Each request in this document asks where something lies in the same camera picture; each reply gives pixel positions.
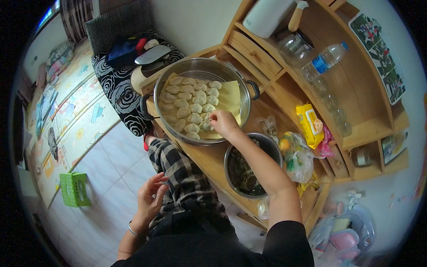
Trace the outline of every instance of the red cloth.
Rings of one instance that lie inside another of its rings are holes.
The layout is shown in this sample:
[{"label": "red cloth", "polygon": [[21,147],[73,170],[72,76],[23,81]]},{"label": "red cloth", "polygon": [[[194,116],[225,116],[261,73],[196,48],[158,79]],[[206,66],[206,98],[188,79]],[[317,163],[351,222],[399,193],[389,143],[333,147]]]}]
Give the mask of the red cloth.
[{"label": "red cloth", "polygon": [[144,51],[144,45],[147,42],[147,38],[141,38],[138,41],[138,44],[135,46],[135,51],[138,54],[138,56],[142,55],[142,52]]}]

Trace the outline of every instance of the bracelet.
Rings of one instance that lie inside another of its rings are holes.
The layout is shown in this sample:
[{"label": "bracelet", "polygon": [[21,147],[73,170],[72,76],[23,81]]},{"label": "bracelet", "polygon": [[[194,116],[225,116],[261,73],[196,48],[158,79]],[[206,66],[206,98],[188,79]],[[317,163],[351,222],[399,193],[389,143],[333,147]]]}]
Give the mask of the bracelet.
[{"label": "bracelet", "polygon": [[134,235],[136,235],[136,236],[139,236],[139,234],[137,234],[134,230],[132,230],[132,228],[131,228],[131,222],[132,222],[132,221],[130,221],[130,222],[129,222],[129,225],[128,225],[128,227],[129,227],[129,231],[130,231],[132,234],[134,234]]}]

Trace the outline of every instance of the plaid pants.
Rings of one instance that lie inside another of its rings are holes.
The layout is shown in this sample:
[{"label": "plaid pants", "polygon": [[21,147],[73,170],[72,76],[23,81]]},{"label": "plaid pants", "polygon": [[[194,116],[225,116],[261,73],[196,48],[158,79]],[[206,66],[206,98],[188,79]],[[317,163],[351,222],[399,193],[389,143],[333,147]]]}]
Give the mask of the plaid pants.
[{"label": "plaid pants", "polygon": [[164,172],[169,177],[167,184],[171,187],[163,197],[160,212],[150,223],[150,230],[167,214],[184,212],[182,204],[189,198],[203,210],[228,220],[225,207],[219,202],[206,175],[179,147],[169,140],[155,139],[149,146],[148,155],[155,171]]}]

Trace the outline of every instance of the glass jar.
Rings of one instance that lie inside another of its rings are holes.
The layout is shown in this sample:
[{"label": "glass jar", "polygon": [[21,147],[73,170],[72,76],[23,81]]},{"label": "glass jar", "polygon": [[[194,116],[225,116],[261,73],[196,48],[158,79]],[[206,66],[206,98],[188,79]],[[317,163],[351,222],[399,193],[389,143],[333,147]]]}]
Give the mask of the glass jar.
[{"label": "glass jar", "polygon": [[322,96],[324,96],[330,92],[328,83],[326,82],[326,80],[322,76],[315,78],[312,81],[312,84],[313,84],[313,88],[314,88],[315,93],[319,97],[322,97]]},{"label": "glass jar", "polygon": [[329,110],[334,111],[338,109],[338,99],[334,93],[328,92],[322,96],[323,105]]},{"label": "glass jar", "polygon": [[338,131],[342,137],[347,137],[351,135],[351,132],[353,131],[353,129],[349,122],[344,122],[343,124],[338,125]]},{"label": "glass jar", "polygon": [[371,154],[364,147],[354,148],[351,152],[351,157],[356,167],[367,167],[372,163]]},{"label": "glass jar", "polygon": [[333,121],[337,126],[340,126],[341,124],[344,124],[347,122],[347,115],[345,114],[344,110],[341,107],[337,109],[333,109],[330,112],[330,115],[332,116]]},{"label": "glass jar", "polygon": [[292,32],[278,43],[278,51],[282,58],[291,66],[302,67],[314,56],[308,56],[314,48],[312,41],[300,30]]}]

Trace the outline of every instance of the play mat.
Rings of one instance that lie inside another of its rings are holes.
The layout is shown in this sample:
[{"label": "play mat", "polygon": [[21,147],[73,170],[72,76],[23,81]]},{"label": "play mat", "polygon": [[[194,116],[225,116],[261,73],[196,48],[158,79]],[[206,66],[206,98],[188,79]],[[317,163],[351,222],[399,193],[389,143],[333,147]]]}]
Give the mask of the play mat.
[{"label": "play mat", "polygon": [[[58,111],[48,117],[37,138],[35,107],[42,90],[34,93],[25,116],[26,131],[32,134],[26,155],[43,199],[48,207],[60,187],[59,174],[73,170],[84,154],[119,120],[105,96],[91,63],[92,51],[87,39],[76,46],[70,65],[58,76]],[[53,128],[58,160],[52,157],[48,132]]]}]

